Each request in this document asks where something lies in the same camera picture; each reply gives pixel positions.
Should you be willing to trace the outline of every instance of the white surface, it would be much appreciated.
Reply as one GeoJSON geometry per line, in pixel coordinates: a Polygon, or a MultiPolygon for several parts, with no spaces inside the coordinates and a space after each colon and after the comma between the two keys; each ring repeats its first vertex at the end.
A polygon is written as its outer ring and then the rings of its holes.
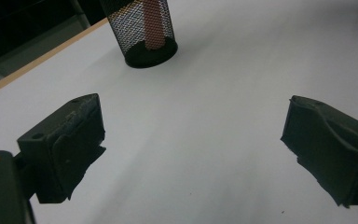
{"type": "Polygon", "coordinates": [[[0,90],[0,149],[101,96],[106,152],[47,223],[358,223],[280,141],[296,94],[358,119],[358,0],[171,1],[179,45],[132,69],[108,24],[0,90]]]}

